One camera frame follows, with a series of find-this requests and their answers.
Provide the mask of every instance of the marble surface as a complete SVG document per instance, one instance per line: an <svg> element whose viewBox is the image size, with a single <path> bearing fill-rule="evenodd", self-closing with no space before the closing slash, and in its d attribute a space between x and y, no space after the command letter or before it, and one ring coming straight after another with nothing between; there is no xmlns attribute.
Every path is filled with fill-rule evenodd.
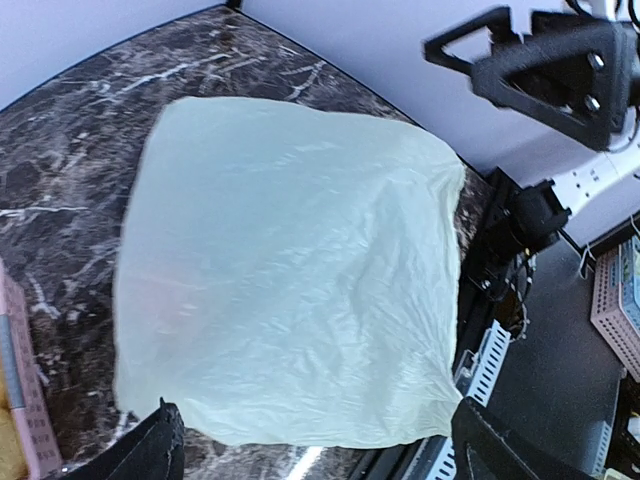
<svg viewBox="0 0 640 480"><path fill-rule="evenodd" d="M247 96L409 121L262 25L219 7L150 30L51 79L0 112L0 255L25 288L49 413L67 465L135 425L115 408L111 287L145 137L183 96ZM471 170L456 215L461 255L491 189ZM186 478L345 478L348 449L186 437Z"/></svg>

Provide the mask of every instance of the wall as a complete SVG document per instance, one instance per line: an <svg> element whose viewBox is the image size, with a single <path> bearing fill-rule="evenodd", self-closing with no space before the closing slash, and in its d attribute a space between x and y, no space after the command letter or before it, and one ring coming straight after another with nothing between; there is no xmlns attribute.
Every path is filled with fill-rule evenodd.
<svg viewBox="0 0 640 480"><path fill-rule="evenodd" d="M362 81L482 172L502 167L522 185L572 168L594 152L563 135L475 97L467 79L422 59L421 42L498 4L509 4L517 31L531 9L558 10L561 0L331 1L245 0L243 10L312 49ZM473 58L488 52L474 37L453 50ZM569 224L579 244L606 232L640 208L633 178L592 202Z"/></svg>
<svg viewBox="0 0 640 480"><path fill-rule="evenodd" d="M223 0L0 0L0 110L111 45Z"/></svg>

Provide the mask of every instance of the pink basket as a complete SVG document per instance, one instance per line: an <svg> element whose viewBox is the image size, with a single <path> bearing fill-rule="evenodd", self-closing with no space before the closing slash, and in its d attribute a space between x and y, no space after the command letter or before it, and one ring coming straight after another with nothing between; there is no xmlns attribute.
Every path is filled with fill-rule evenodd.
<svg viewBox="0 0 640 480"><path fill-rule="evenodd" d="M640 333L622 308L620 247L596 262L591 323L636 382L640 381Z"/></svg>
<svg viewBox="0 0 640 480"><path fill-rule="evenodd" d="M39 480L60 471L62 459L40 388L24 292L5 274L1 260L0 323L0 352L11 414L20 434L29 480Z"/></svg>

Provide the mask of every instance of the bolt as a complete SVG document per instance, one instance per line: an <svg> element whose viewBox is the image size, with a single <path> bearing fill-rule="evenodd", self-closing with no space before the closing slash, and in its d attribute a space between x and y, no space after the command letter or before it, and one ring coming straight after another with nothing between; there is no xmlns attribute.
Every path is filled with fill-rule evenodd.
<svg viewBox="0 0 640 480"><path fill-rule="evenodd" d="M584 103L590 112L597 112L600 110L600 102L593 98L591 95L584 97Z"/></svg>
<svg viewBox="0 0 640 480"><path fill-rule="evenodd" d="M591 65L591 68L593 68L596 72L599 72L604 68L604 60L597 53L591 52L589 55L587 55L587 60L589 60L589 65Z"/></svg>

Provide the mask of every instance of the gray floor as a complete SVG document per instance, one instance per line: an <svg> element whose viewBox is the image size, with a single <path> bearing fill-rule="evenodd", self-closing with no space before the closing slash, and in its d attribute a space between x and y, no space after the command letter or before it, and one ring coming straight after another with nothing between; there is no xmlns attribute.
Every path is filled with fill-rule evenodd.
<svg viewBox="0 0 640 480"><path fill-rule="evenodd" d="M564 240L538 256L526 340L509 348L489 409L526 440L591 473L621 364L589 322L593 277Z"/></svg>

